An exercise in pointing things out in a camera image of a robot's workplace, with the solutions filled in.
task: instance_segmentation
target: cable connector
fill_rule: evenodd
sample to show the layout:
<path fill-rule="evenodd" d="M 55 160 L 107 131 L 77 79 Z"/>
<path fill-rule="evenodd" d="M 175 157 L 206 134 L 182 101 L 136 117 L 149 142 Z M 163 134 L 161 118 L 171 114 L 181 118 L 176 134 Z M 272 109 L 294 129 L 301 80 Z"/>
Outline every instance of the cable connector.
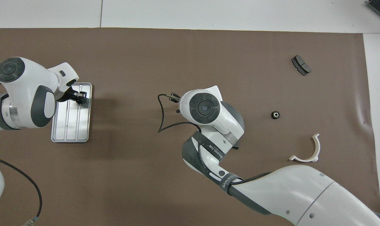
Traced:
<path fill-rule="evenodd" d="M 25 222 L 25 224 L 23 226 L 32 226 L 34 225 L 34 223 L 38 220 L 38 217 L 34 217 L 33 219 L 31 220 L 28 220 L 27 222 Z"/>
<path fill-rule="evenodd" d="M 166 96 L 169 98 L 170 101 L 175 102 L 175 103 L 178 103 L 180 100 L 180 96 L 175 94 L 175 93 L 172 93 L 172 94 L 166 95 Z"/>

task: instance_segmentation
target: black circular button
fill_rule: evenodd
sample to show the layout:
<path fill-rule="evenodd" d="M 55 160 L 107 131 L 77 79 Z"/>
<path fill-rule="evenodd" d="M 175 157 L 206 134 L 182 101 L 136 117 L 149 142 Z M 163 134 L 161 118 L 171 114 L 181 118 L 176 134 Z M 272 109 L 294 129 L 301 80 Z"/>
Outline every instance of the black circular button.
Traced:
<path fill-rule="evenodd" d="M 14 72 L 15 72 L 15 64 L 14 63 L 8 62 L 2 66 L 2 73 L 3 74 L 9 75 L 9 74 L 12 74 Z"/>
<path fill-rule="evenodd" d="M 203 101 L 198 105 L 198 112 L 203 116 L 207 116 L 212 111 L 212 104 L 209 101 Z"/>
<path fill-rule="evenodd" d="M 191 116 L 199 123 L 213 122 L 218 117 L 219 112 L 219 101 L 209 93 L 197 93 L 190 99 Z"/>
<path fill-rule="evenodd" d="M 17 80 L 25 70 L 25 63 L 19 57 L 12 57 L 0 63 L 0 82 L 10 83 Z"/>

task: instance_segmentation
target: metal tray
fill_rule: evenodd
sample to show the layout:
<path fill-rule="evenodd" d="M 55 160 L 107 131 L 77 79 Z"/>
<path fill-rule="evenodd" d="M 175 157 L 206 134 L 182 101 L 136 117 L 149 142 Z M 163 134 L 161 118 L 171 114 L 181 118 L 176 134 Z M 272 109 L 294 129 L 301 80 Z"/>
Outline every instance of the metal tray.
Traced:
<path fill-rule="evenodd" d="M 73 100 L 56 104 L 51 134 L 51 140 L 55 143 L 84 143 L 89 138 L 92 84 L 74 83 L 71 87 L 78 92 L 87 92 L 88 100 L 81 105 Z"/>

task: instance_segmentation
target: black nut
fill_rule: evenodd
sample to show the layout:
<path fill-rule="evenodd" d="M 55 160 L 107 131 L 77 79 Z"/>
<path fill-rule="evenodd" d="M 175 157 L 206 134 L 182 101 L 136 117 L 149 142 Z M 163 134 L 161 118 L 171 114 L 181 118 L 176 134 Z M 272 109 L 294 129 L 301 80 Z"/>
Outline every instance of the black nut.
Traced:
<path fill-rule="evenodd" d="M 280 117 L 281 115 L 279 114 L 279 112 L 278 112 L 277 110 L 275 110 L 275 111 L 273 111 L 273 112 L 270 114 L 270 116 L 272 117 L 272 119 L 277 120 L 277 119 L 279 119 L 279 117 Z"/>

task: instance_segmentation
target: metal device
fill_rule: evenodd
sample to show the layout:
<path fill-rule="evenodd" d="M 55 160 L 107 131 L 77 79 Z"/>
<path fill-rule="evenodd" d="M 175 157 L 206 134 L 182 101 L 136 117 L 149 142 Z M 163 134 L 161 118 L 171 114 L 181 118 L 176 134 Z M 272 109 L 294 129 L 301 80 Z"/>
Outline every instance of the metal device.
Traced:
<path fill-rule="evenodd" d="M 274 110 L 271 114 L 270 114 L 270 117 L 273 119 L 273 120 L 277 120 L 281 117 L 281 115 L 279 114 L 279 112 L 277 110 Z"/>
<path fill-rule="evenodd" d="M 55 143 L 84 143 L 89 138 L 89 119 L 91 115 L 92 84 L 74 83 L 75 95 L 85 93 L 79 104 L 74 100 L 58 102 L 52 121 L 51 140 Z"/>
<path fill-rule="evenodd" d="M 191 90 L 176 100 L 179 112 L 199 128 L 183 144 L 184 162 L 246 206 L 297 226 L 380 226 L 374 212 L 312 167 L 286 166 L 246 180 L 223 169 L 219 163 L 244 133 L 240 113 L 223 101 L 217 86 Z"/>
<path fill-rule="evenodd" d="M 0 130 L 44 127 L 55 113 L 56 102 L 74 100 L 85 105 L 87 93 L 71 87 L 77 80 L 77 73 L 68 63 L 46 69 L 23 57 L 4 60 L 0 63 L 0 84 L 7 93 L 0 93 Z M 25 223 L 25 226 L 33 225 L 42 206 L 38 186 L 15 166 L 3 160 L 0 162 L 23 174 L 37 189 L 40 199 L 38 214 Z M 0 172 L 0 195 L 3 189 L 4 179 Z"/>
<path fill-rule="evenodd" d="M 296 55 L 292 58 L 292 63 L 294 67 L 303 75 L 306 76 L 308 73 L 311 72 L 311 68 L 304 62 L 304 60 L 299 56 Z"/>

